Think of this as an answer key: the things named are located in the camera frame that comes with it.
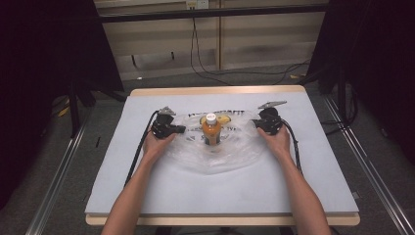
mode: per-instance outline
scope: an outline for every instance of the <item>finger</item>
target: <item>finger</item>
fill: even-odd
[[[167,138],[165,138],[165,140],[167,141],[167,142],[171,142],[171,141],[173,141],[173,139],[176,137],[176,133],[172,133],[172,134],[170,134]]]
[[[258,131],[258,133],[263,137],[263,138],[266,138],[267,136],[268,136],[268,134],[267,133],[265,133],[265,131],[263,131],[263,129],[262,128],[260,128],[260,127],[257,127],[256,128],[256,130]]]

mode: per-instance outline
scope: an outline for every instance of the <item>person's left hand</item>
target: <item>person's left hand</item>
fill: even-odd
[[[144,156],[143,161],[153,164],[162,155],[168,144],[176,137],[173,133],[165,139],[158,139],[152,131],[146,137],[144,141]]]

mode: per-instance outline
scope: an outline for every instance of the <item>black curtain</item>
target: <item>black curtain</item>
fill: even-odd
[[[1,1],[0,208],[36,156],[52,101],[74,81],[108,90],[122,84],[92,0]]]
[[[415,164],[415,2],[331,0],[307,75],[330,93],[345,73],[358,98]]]

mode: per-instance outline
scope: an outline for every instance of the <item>orange liquid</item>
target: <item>orange liquid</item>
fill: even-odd
[[[205,135],[207,145],[217,145],[220,142],[220,130],[222,126],[217,121],[216,124],[209,125],[206,121],[202,124],[202,130]]]

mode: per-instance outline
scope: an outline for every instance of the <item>cable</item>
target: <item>cable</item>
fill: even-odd
[[[349,100],[349,109],[348,109],[349,116],[346,120],[325,120],[320,121],[321,124],[342,124],[339,128],[326,132],[326,135],[334,134],[338,131],[345,130],[347,127],[351,126],[351,124],[355,121],[358,113],[358,104],[357,104],[357,93],[354,89],[351,89],[351,98]]]
[[[158,113],[159,113],[159,111],[155,111],[152,114],[152,116],[150,117],[149,123],[147,123],[146,129],[144,130],[143,136],[141,137],[140,144],[138,144],[137,151],[135,152],[135,156],[134,156],[134,159],[132,161],[130,170],[128,171],[127,178],[125,179],[124,187],[125,187],[125,185],[127,185],[128,181],[131,179],[132,172],[134,171],[134,168],[137,164],[138,157],[140,156],[141,148],[143,147],[144,141],[146,140],[146,137],[150,132],[150,130],[149,130],[150,124],[152,123],[152,120],[153,120],[154,116]]]
[[[230,83],[228,83],[226,81],[222,81],[220,79],[216,79],[216,78],[209,77],[209,76],[204,76],[204,75],[201,75],[200,73],[198,73],[196,71],[195,67],[193,66],[193,41],[194,41],[194,38],[195,38],[195,34],[196,34],[196,42],[197,42],[197,47],[198,47],[199,63],[201,63],[201,57],[200,57],[200,54],[199,54],[199,39],[198,39],[198,33],[196,31],[195,19],[193,19],[192,47],[191,47],[191,50],[190,50],[190,66],[192,67],[192,70],[195,72],[195,74],[197,74],[198,76],[200,76],[202,78],[209,79],[209,80],[215,80],[215,81],[218,81],[218,82],[223,83],[225,85],[233,86],[233,84],[230,84]],[[202,65],[202,63],[201,63],[201,67],[202,67],[202,69],[204,71],[206,71],[205,68],[204,68],[204,66]]]
[[[216,79],[216,78],[213,78],[213,77],[203,76],[203,75],[199,74],[199,73],[195,70],[195,68],[194,68],[194,66],[193,66],[193,41],[194,41],[195,36],[196,36],[196,47],[197,47],[197,53],[198,53],[198,60],[199,60],[199,64],[201,65],[202,70],[203,70],[204,72],[206,72],[207,74],[210,74],[210,75],[226,75],[226,74],[263,74],[263,75],[279,75],[279,74],[283,74],[283,77],[282,77],[280,80],[278,80],[277,82],[275,82],[275,83],[273,83],[273,84],[272,84],[272,85],[276,85],[276,84],[280,83],[280,82],[281,82],[281,81],[285,78],[285,76],[286,76],[287,72],[290,72],[290,71],[295,71],[296,69],[298,69],[298,68],[299,68],[299,67],[301,67],[301,66],[308,65],[308,62],[310,61],[310,60],[308,59],[308,60],[306,60],[306,61],[304,61],[304,62],[302,62],[302,63],[300,63],[300,64],[291,65],[291,66],[289,66],[287,69],[285,69],[284,71],[279,71],[279,72],[261,72],[261,71],[223,71],[223,72],[211,72],[211,71],[208,71],[208,70],[206,70],[206,69],[205,69],[205,67],[204,67],[204,65],[202,64],[202,61],[201,61],[200,48],[199,48],[199,37],[198,37],[198,31],[197,31],[197,29],[196,29],[196,22],[195,22],[195,19],[193,19],[192,49],[191,49],[191,54],[190,54],[190,64],[191,64],[191,67],[192,67],[193,71],[194,71],[197,75],[199,75],[199,76],[201,76],[201,77],[203,77],[203,78],[206,78],[206,79],[212,79],[212,80],[216,80],[216,81],[219,81],[219,82],[224,83],[224,84],[226,84],[226,85],[231,85],[231,86],[232,86],[232,84],[229,84],[229,83],[227,83],[227,82],[225,82],[225,81],[222,81],[222,80],[219,80],[219,79]]]
[[[291,129],[287,121],[282,118],[281,118],[281,121],[285,124],[285,126],[287,126],[288,130],[290,131],[291,137],[293,138],[294,151],[296,152],[297,169],[302,174],[302,169],[301,169],[301,164],[300,164],[299,141],[297,141],[296,136],[294,136],[294,131]]]

